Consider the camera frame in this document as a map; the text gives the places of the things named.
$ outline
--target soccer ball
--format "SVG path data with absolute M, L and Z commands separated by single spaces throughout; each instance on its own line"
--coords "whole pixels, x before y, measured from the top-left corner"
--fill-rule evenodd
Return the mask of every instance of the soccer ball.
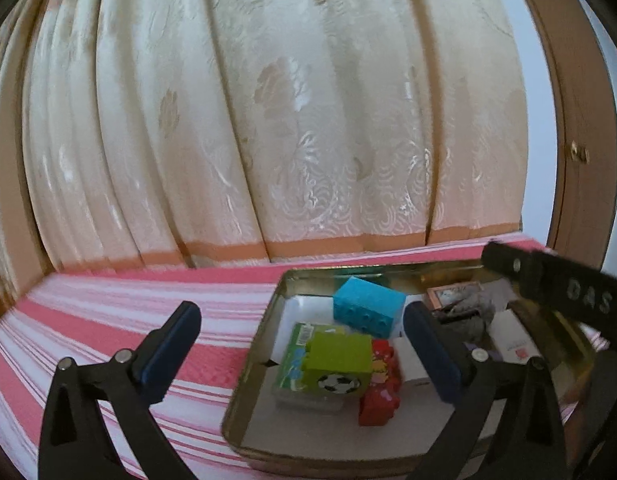
M 345 395 L 352 394 L 361 386 L 361 383 L 355 376 L 328 374 L 319 378 L 317 386 L 332 394 Z

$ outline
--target barcode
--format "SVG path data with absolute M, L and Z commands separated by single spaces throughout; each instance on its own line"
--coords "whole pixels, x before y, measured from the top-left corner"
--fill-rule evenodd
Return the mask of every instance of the barcode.
M 300 329 L 300 335 L 298 335 L 298 342 L 297 345 L 298 346 L 306 346 L 306 343 L 308 343 L 308 340 L 310 338 L 312 338 L 313 336 L 313 326 L 312 325 L 304 325 L 301 329 Z

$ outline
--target brass latch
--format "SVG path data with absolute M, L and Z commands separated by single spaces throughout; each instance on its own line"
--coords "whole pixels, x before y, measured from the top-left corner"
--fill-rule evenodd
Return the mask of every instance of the brass latch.
M 568 147 L 567 151 L 571 160 L 574 160 L 575 162 L 588 164 L 591 161 L 591 156 L 589 155 L 588 148 L 586 146 L 577 144 L 577 142 L 575 142 L 574 140 L 573 142 L 571 142 L 571 145 Z

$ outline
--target brown wooden panel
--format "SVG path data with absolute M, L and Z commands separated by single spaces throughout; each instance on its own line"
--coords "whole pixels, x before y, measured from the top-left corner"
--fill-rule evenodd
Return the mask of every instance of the brown wooden panel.
M 526 0 L 541 37 L 557 115 L 557 188 L 548 245 L 600 268 L 617 206 L 617 111 L 597 37 L 578 0 Z M 589 163 L 567 147 L 585 146 Z

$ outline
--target curtain fold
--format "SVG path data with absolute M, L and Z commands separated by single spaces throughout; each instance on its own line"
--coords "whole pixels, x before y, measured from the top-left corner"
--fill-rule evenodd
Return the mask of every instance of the curtain fold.
M 0 30 L 2 80 L 14 71 L 0 139 L 57 269 L 323 258 L 519 226 L 526 100 L 500 0 L 22 0 Z M 4 209 L 20 226 L 24 191 Z M 19 274 L 7 224 L 0 276 Z

